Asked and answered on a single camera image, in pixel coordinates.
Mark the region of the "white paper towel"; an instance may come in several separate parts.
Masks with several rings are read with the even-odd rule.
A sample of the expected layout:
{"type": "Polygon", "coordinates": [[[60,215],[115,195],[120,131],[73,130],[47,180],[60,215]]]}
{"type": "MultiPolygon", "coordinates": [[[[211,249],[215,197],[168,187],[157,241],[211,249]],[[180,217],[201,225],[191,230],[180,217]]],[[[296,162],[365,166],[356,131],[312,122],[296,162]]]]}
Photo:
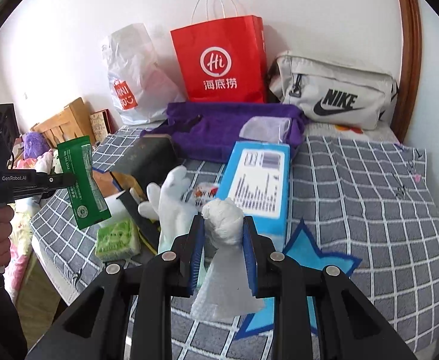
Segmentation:
{"type": "Polygon", "coordinates": [[[243,252],[243,211],[229,198],[215,198],[203,206],[201,214],[215,255],[191,307],[191,317],[226,322],[261,311],[264,301],[252,295],[248,284],[243,252]]]}

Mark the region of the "green tissue pack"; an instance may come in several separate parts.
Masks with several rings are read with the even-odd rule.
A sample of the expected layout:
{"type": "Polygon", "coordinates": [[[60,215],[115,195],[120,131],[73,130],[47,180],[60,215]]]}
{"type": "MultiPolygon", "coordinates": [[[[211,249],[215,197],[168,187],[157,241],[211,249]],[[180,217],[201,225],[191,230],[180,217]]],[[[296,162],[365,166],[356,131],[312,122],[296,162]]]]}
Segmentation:
{"type": "Polygon", "coordinates": [[[97,230],[95,255],[100,261],[128,259],[140,252],[139,231],[132,219],[124,219],[97,230]]]}

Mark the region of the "white sponge block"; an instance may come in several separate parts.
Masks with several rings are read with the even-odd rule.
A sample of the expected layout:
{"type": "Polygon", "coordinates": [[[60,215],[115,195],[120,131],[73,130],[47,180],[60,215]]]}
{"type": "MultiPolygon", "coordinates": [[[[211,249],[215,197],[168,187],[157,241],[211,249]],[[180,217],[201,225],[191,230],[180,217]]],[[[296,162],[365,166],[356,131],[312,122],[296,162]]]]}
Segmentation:
{"type": "Polygon", "coordinates": [[[123,220],[130,219],[127,208],[119,200],[122,193],[113,194],[105,199],[105,202],[110,211],[111,217],[99,222],[100,228],[105,228],[109,225],[119,223],[123,220]]]}

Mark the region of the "green sachet packet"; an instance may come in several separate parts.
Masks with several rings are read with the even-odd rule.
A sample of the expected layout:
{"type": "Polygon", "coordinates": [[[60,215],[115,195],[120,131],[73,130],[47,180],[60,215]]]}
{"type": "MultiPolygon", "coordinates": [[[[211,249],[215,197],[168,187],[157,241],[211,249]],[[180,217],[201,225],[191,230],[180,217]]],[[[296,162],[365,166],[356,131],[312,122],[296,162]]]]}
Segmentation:
{"type": "Polygon", "coordinates": [[[92,177],[92,145],[81,136],[57,145],[64,174],[72,174],[75,182],[67,188],[78,229],[83,230],[111,217],[105,198],[92,177]]]}

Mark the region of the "translucent white pouch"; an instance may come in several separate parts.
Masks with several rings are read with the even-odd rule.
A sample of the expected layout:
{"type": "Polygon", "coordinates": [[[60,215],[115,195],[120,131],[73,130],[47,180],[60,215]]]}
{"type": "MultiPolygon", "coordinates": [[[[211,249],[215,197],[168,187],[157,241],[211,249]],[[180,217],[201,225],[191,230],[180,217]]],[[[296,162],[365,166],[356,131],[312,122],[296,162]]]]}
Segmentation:
{"type": "Polygon", "coordinates": [[[242,126],[239,137],[250,141],[284,143],[291,122],[290,118],[254,116],[242,126]]]}

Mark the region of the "white glove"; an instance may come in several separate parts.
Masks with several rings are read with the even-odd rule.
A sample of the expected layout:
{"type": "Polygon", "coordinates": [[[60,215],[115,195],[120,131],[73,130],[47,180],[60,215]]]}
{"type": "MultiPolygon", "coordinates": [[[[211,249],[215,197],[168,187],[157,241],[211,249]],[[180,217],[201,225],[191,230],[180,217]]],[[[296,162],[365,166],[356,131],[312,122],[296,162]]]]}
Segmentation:
{"type": "Polygon", "coordinates": [[[187,168],[177,166],[168,173],[162,186],[156,183],[147,186],[148,200],[138,206],[141,216],[160,223],[159,254],[170,250],[177,236],[189,233],[193,218],[198,213],[194,205],[182,200],[190,184],[187,168]]]}

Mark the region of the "colourful bedding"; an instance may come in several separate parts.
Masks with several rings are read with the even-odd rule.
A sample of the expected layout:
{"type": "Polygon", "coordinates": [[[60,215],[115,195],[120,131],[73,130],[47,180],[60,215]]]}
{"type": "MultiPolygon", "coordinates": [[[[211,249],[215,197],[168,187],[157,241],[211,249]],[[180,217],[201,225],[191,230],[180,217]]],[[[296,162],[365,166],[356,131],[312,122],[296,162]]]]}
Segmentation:
{"type": "MultiPolygon", "coordinates": [[[[14,169],[36,170],[54,175],[56,170],[62,173],[57,149],[50,149],[38,158],[19,159],[14,169]]],[[[23,288],[33,265],[31,220],[39,212],[46,197],[34,196],[17,200],[10,206],[14,209],[12,220],[11,261],[5,269],[5,290],[16,305],[20,290],[23,288]]]]}

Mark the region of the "small fruit sticker packet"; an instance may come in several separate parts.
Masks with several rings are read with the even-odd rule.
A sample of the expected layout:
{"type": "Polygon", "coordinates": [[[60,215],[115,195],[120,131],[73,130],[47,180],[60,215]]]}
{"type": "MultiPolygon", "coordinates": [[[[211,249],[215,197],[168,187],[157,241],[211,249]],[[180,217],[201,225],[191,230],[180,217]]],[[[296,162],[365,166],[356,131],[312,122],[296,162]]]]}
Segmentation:
{"type": "Polygon", "coordinates": [[[186,202],[194,205],[195,207],[201,207],[211,200],[215,199],[218,193],[218,183],[200,182],[186,195],[186,202]]]}

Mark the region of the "purple plush toy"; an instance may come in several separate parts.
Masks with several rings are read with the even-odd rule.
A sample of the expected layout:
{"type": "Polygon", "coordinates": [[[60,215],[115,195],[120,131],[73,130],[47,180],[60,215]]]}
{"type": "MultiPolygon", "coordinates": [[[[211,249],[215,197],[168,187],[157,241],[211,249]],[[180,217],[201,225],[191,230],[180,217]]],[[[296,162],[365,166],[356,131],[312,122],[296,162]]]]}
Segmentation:
{"type": "Polygon", "coordinates": [[[38,158],[50,150],[50,145],[41,133],[29,132],[23,135],[23,158],[38,158]]]}

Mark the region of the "blue tissue pack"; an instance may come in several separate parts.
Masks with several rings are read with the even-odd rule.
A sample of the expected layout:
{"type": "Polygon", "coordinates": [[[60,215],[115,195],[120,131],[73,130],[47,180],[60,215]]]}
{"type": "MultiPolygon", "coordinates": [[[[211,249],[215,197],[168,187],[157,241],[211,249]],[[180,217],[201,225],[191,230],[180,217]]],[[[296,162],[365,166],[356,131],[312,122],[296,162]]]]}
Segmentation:
{"type": "Polygon", "coordinates": [[[289,168],[288,145],[238,141],[216,193],[251,216],[257,233],[271,238],[277,251],[286,238],[289,168]]]}

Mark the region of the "blue star marker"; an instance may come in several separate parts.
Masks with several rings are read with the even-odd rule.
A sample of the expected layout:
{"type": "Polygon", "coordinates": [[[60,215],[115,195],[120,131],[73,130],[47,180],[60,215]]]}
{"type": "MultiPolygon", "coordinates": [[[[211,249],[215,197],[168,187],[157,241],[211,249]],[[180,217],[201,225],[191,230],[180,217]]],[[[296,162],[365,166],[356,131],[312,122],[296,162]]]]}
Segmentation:
{"type": "MultiPolygon", "coordinates": [[[[301,219],[297,228],[292,232],[283,254],[288,255],[303,267],[322,271],[327,266],[338,267],[348,277],[362,262],[361,258],[341,252],[323,252],[316,244],[314,236],[301,219]]],[[[234,339],[239,340],[249,336],[256,336],[261,332],[273,329],[274,298],[264,299],[264,307],[252,314],[248,314],[234,339]]]]}

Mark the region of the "dark green tea tin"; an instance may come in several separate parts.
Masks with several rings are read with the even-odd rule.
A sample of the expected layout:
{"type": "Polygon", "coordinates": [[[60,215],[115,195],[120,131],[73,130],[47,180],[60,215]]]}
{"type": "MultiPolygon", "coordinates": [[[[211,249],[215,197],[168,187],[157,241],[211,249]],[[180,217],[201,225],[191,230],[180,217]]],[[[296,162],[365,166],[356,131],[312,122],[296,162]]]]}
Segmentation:
{"type": "Polygon", "coordinates": [[[111,176],[122,189],[134,189],[147,199],[150,183],[160,185],[179,164],[175,145],[169,135],[146,134],[128,148],[110,168],[111,176]]]}

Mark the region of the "wooden headboard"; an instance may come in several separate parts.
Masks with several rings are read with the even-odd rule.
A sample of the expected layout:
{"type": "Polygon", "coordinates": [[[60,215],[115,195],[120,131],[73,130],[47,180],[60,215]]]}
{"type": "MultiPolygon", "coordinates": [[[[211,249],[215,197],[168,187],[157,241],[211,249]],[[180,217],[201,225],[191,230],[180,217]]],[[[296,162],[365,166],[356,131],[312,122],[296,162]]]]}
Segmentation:
{"type": "Polygon", "coordinates": [[[96,144],[90,122],[90,112],[81,97],[69,103],[61,112],[46,121],[35,124],[31,131],[40,133],[51,148],[82,136],[88,137],[92,145],[96,144]]]}

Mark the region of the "brown star marker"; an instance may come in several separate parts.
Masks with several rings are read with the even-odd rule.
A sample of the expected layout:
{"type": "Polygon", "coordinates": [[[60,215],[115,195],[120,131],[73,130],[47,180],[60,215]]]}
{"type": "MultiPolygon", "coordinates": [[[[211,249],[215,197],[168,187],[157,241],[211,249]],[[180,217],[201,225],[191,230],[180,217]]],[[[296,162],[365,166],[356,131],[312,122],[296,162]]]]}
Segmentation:
{"type": "Polygon", "coordinates": [[[116,186],[114,179],[109,172],[98,172],[93,170],[92,177],[96,181],[103,197],[109,197],[122,191],[120,187],[116,186]]]}

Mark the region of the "purple towel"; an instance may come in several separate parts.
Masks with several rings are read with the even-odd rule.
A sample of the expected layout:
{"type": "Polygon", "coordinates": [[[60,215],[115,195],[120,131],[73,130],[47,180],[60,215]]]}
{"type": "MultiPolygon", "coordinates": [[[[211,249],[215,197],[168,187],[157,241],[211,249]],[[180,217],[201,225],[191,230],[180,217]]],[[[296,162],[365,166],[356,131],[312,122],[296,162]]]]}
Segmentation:
{"type": "Polygon", "coordinates": [[[305,137],[308,123],[303,111],[294,105],[241,102],[178,102],[167,107],[167,120],[140,135],[166,134],[171,137],[180,158],[225,164],[249,121],[264,129],[270,118],[287,119],[284,134],[268,132],[266,137],[297,150],[305,137]]]}

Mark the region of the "brown book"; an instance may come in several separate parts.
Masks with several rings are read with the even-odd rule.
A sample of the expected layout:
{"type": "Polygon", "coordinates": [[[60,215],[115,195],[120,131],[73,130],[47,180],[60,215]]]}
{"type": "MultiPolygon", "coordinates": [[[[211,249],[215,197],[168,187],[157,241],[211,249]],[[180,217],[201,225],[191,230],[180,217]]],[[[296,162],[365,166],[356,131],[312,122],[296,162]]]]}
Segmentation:
{"type": "Polygon", "coordinates": [[[91,113],[89,119],[95,142],[97,144],[102,143],[108,135],[111,135],[116,131],[108,109],[91,113]]]}

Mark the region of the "grey checkered blanket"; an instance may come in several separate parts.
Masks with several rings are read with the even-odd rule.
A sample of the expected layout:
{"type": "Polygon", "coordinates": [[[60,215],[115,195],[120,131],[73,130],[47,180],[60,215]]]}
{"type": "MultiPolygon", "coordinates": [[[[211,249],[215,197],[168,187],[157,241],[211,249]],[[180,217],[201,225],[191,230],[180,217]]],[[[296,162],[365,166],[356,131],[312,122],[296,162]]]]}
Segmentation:
{"type": "MultiPolygon", "coordinates": [[[[361,260],[353,282],[414,352],[439,338],[439,214],[426,185],[425,150],[393,142],[314,133],[290,168],[286,240],[304,219],[322,252],[361,260]]],[[[102,269],[97,228],[78,230],[66,191],[32,219],[52,271],[74,285],[73,299],[102,269]]],[[[190,318],[193,299],[173,299],[173,359],[270,359],[272,331],[246,317],[190,318]]]]}

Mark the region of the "white Miniso plastic bag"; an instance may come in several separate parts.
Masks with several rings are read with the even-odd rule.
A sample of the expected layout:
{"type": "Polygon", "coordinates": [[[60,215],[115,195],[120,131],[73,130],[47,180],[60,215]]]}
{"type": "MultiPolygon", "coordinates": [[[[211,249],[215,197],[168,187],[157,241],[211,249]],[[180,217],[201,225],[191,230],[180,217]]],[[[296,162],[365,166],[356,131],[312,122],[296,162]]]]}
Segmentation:
{"type": "Polygon", "coordinates": [[[103,45],[113,106],[126,125],[149,125],[167,118],[167,106],[184,102],[179,87],[158,65],[144,24],[129,24],[103,45]]]}

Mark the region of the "grey Nike waist bag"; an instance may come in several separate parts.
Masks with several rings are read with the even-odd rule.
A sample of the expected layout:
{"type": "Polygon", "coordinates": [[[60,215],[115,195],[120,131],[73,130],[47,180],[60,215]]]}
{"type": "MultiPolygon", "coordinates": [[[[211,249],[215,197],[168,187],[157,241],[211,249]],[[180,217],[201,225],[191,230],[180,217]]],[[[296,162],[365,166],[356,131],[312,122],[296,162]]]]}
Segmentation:
{"type": "Polygon", "coordinates": [[[314,122],[366,130],[376,128],[398,93],[387,72],[292,51],[278,55],[268,75],[278,101],[298,107],[314,122]]]}

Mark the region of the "red Haidilao paper bag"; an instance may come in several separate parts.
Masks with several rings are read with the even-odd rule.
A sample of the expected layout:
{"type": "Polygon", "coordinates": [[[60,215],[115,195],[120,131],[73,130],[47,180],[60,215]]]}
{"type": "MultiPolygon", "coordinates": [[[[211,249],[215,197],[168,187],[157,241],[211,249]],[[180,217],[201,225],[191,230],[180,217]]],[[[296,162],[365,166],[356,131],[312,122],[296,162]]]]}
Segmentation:
{"type": "Polygon", "coordinates": [[[190,102],[266,102],[261,17],[207,20],[170,35],[190,102]]]}

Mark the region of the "brown wooden door frame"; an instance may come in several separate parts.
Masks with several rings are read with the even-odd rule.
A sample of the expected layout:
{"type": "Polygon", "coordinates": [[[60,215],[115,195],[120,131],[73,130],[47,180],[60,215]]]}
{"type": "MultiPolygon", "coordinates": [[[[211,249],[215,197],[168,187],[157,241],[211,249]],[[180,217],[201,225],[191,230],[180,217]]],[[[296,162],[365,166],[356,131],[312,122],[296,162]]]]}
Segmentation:
{"type": "Polygon", "coordinates": [[[401,76],[390,127],[396,138],[404,142],[416,105],[423,42],[418,0],[398,1],[402,29],[401,76]]]}

